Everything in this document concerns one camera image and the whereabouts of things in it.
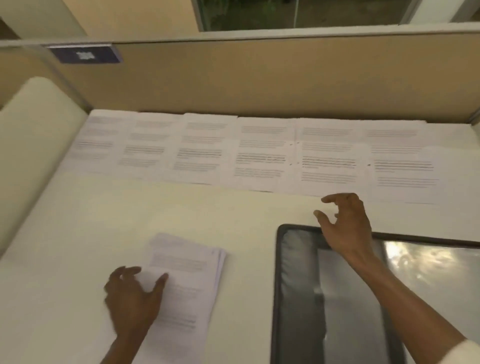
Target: white sleeve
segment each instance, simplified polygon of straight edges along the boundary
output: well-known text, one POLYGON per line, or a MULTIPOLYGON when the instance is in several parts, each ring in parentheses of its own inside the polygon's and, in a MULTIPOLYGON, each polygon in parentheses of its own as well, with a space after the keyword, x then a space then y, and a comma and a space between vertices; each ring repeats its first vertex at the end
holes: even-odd
POLYGON ((439 364, 478 364, 480 363, 480 346, 465 340, 450 350, 439 364))

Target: hand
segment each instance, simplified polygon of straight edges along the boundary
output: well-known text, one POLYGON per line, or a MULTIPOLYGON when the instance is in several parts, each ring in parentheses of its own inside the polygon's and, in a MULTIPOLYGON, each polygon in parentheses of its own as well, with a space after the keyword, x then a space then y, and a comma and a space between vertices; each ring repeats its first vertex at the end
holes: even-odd
POLYGON ((105 285, 105 303, 118 337, 138 331, 146 334, 158 316, 168 274, 165 273, 156 281, 151 292, 145 292, 135 278, 135 274, 141 270, 140 267, 119 267, 110 274, 105 285))
POLYGON ((327 243, 342 255, 347 262, 368 260, 375 257, 372 249, 372 228, 363 202, 356 194, 331 194, 322 198, 322 202, 335 203, 338 206, 336 223, 332 224, 327 215, 314 211, 327 243))

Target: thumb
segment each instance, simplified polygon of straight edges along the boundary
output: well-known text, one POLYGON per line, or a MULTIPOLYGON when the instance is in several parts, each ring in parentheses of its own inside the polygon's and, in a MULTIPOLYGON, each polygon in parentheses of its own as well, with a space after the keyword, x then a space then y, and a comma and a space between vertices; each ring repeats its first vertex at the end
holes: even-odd
POLYGON ((165 288, 165 284, 168 280, 168 273, 164 273, 161 275, 159 279, 155 282, 155 287, 153 287, 152 294, 155 297, 161 297, 163 293, 163 289, 165 288))
POLYGON ((320 210, 315 210, 313 212, 313 214, 315 215, 315 217, 317 218, 318 220, 318 223, 320 224, 320 227, 322 229, 328 229, 330 228, 333 224, 330 222, 330 220, 328 219, 328 216, 320 211, 320 210))

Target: table surface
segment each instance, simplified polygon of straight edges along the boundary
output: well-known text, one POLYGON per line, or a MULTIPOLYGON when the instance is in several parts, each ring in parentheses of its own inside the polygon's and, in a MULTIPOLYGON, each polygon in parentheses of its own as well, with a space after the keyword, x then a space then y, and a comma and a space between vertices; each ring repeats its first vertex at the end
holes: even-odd
MULTIPOLYGON (((480 149, 464 128, 437 128, 447 186, 442 204, 366 202, 374 231, 480 241, 480 149)), ((284 223, 317 225, 335 206, 318 197, 57 173, 0 259, 0 358, 64 364, 98 335, 103 286, 141 262, 167 232, 229 252, 204 363, 268 363, 275 237, 284 223)))

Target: person's left hand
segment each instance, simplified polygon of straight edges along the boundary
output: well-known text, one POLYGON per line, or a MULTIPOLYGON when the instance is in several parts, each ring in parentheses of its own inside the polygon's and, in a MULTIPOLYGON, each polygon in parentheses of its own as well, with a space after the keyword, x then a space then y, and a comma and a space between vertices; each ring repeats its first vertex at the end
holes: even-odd
POLYGON ((105 304, 119 337, 138 330, 148 331, 160 310, 168 274, 165 273, 156 281, 151 292, 145 292, 135 278, 135 274, 141 270, 140 267, 119 267, 110 274, 105 285, 105 304))

